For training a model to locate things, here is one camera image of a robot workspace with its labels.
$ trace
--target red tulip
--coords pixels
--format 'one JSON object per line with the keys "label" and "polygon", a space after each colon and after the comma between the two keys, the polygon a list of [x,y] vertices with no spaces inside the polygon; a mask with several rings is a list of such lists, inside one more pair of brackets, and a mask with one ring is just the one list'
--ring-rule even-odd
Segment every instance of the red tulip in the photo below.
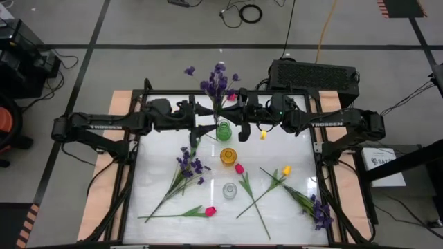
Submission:
{"label": "red tulip", "polygon": [[235,166],[235,171],[238,173],[238,174],[243,174],[243,172],[244,172],[244,168],[243,168],[243,166],[241,165],[241,164],[237,164],[236,166]]}
{"label": "red tulip", "polygon": [[205,214],[206,214],[207,217],[211,217],[215,213],[216,213],[215,207],[208,207],[208,208],[206,208]]}

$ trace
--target black stand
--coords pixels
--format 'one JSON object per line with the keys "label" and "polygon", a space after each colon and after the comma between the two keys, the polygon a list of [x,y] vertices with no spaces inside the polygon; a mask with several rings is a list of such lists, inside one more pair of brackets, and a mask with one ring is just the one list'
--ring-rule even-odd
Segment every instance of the black stand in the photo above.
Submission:
{"label": "black stand", "polygon": [[[417,151],[406,154],[388,163],[385,163],[379,167],[371,169],[369,171],[363,171],[360,173],[361,180],[364,181],[366,187],[369,183],[391,176],[393,174],[414,168],[419,165],[426,165],[429,176],[431,177],[433,186],[437,193],[437,196],[433,198],[435,207],[441,218],[443,217],[443,140],[438,140],[432,145],[418,149]],[[434,221],[429,223],[431,227],[439,227],[441,222]]]}

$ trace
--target wooden board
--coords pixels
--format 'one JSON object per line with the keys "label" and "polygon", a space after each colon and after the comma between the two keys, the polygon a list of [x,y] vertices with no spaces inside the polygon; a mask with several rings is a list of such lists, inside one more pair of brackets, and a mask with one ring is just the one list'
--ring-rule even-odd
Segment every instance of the wooden board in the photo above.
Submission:
{"label": "wooden board", "polygon": [[[341,109],[336,91],[321,91],[320,103],[323,112],[332,112]],[[326,134],[329,141],[335,141],[346,134],[346,128],[326,128]],[[340,160],[355,168],[352,155],[342,154]],[[369,239],[371,237],[371,231],[357,175],[344,165],[335,166],[334,172],[343,212],[361,235]],[[352,243],[352,237],[350,235],[347,237],[349,242]]]}
{"label": "wooden board", "polygon": [[[132,91],[114,91],[112,95],[111,106],[109,107],[109,114],[125,115],[129,111],[131,104]],[[122,140],[125,135],[124,131],[105,131],[103,136],[105,138],[117,141]],[[96,175],[100,170],[106,167],[112,161],[109,154],[98,155],[96,161],[96,168],[93,175]],[[83,220],[80,225],[77,240],[88,237],[97,225],[102,221],[103,217],[109,210],[111,204],[112,191],[117,175],[118,165],[114,163],[109,169],[104,171],[94,181],[89,190],[88,199],[84,208]],[[118,224],[114,223],[113,231],[118,229]]]}

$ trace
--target small glass jar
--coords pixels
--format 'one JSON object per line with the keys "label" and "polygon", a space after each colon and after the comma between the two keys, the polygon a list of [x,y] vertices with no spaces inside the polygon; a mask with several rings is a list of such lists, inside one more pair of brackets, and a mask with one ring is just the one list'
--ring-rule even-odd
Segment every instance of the small glass jar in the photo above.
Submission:
{"label": "small glass jar", "polygon": [[219,122],[219,126],[217,128],[217,138],[221,141],[227,141],[231,137],[233,132],[229,127],[229,121],[222,120]]}
{"label": "small glass jar", "polygon": [[233,166],[237,160],[237,152],[231,148],[225,148],[220,153],[220,159],[223,165],[230,167]]}
{"label": "small glass jar", "polygon": [[227,183],[223,186],[223,196],[226,199],[233,199],[237,194],[237,186],[234,183]]}

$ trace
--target cable bundle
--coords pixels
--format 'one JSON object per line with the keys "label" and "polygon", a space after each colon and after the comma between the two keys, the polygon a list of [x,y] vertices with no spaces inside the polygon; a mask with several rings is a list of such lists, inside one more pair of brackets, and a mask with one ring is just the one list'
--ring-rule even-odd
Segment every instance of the cable bundle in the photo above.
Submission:
{"label": "cable bundle", "polygon": [[402,105],[404,105],[407,102],[409,102],[410,100],[412,100],[414,97],[418,96],[420,93],[423,93],[424,91],[426,91],[434,86],[435,85],[431,81],[424,83],[421,87],[419,87],[417,90],[415,90],[413,93],[411,93],[408,97],[404,98],[403,100],[400,100],[400,102],[396,103],[394,106],[389,107],[389,108],[385,109],[384,111],[382,111],[380,113],[380,115],[382,115],[382,116],[388,115],[388,113],[390,113],[393,109],[396,109],[397,107],[401,107]]}

